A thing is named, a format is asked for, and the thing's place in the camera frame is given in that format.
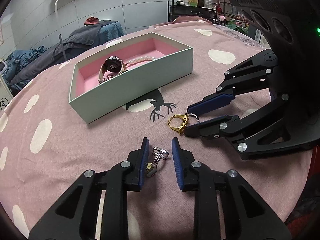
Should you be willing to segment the red cloth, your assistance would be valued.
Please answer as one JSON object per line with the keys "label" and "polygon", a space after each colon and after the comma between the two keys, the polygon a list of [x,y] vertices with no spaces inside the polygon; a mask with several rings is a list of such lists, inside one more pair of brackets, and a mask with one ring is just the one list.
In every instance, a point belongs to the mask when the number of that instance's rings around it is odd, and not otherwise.
{"label": "red cloth", "polygon": [[84,25],[95,25],[98,23],[99,23],[99,19],[91,16],[85,20]]}

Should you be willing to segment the white box pink lining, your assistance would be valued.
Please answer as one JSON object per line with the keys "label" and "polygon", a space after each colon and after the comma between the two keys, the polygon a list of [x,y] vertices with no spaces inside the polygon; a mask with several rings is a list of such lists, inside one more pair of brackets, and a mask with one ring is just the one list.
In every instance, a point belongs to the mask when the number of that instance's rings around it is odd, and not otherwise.
{"label": "white box pink lining", "polygon": [[[122,74],[99,84],[101,65],[111,56],[129,62]],[[69,104],[89,124],[157,88],[191,74],[193,48],[157,33],[123,40],[74,65]]]}

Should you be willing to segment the rose gold watch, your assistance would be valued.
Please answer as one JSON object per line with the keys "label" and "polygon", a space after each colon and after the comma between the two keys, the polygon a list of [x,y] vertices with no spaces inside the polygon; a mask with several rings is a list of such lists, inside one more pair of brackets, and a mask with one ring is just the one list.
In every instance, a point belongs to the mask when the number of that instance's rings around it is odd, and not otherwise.
{"label": "rose gold watch", "polygon": [[99,84],[106,82],[107,80],[115,77],[107,76],[104,77],[106,72],[116,73],[117,75],[122,74],[128,70],[129,63],[124,62],[117,56],[111,56],[105,60],[105,62],[101,65],[99,74],[98,74],[98,82]]}

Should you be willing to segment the black trolley rack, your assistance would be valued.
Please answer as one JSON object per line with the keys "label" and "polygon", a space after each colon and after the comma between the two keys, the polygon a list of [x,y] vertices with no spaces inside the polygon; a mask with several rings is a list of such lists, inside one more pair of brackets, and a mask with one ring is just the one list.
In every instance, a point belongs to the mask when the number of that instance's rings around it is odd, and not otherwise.
{"label": "black trolley rack", "polygon": [[180,16],[198,16],[207,19],[213,24],[217,22],[217,12],[214,9],[179,5],[174,3],[174,0],[168,0],[167,7],[168,22],[172,22]]}

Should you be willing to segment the pink polka dot bedspread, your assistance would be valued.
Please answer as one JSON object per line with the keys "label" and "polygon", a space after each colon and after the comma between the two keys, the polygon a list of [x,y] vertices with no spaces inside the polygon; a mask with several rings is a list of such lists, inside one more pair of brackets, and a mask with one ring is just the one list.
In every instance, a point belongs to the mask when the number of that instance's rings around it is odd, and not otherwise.
{"label": "pink polka dot bedspread", "polygon": [[[193,73],[86,124],[68,103],[74,65],[120,41],[158,33],[193,47]],[[278,158],[242,161],[225,139],[190,139],[167,125],[174,114],[215,92],[224,72],[265,48],[241,34],[204,20],[166,24],[125,35],[93,48],[69,63],[52,66],[33,79],[1,111],[1,204],[28,239],[32,227],[87,169],[109,170],[140,148],[183,149],[220,172],[235,169],[283,221],[305,187],[312,150]],[[173,160],[161,161],[141,192],[128,193],[130,239],[193,239],[194,193],[181,192]]]}

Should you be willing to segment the white beauty machine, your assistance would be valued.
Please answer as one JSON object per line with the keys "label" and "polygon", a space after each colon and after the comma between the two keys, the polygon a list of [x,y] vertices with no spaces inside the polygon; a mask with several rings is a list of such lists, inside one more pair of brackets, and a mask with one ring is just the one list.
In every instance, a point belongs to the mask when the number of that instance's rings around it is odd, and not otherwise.
{"label": "white beauty machine", "polygon": [[7,105],[12,101],[13,96],[12,93],[10,92],[9,88],[7,87],[7,84],[5,83],[4,80],[4,73],[7,70],[7,64],[4,62],[3,59],[1,59],[0,63],[0,100],[1,100],[1,111],[4,110]]}

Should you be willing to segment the blue crumpled blanket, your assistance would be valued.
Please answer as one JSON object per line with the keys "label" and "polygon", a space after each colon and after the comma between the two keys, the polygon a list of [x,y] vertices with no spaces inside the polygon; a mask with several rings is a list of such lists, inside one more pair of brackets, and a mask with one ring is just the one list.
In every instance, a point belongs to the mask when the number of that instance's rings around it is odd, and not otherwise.
{"label": "blue crumpled blanket", "polygon": [[28,64],[40,57],[47,51],[47,47],[40,46],[29,50],[15,50],[4,61],[7,64],[7,70],[3,77],[10,82]]}

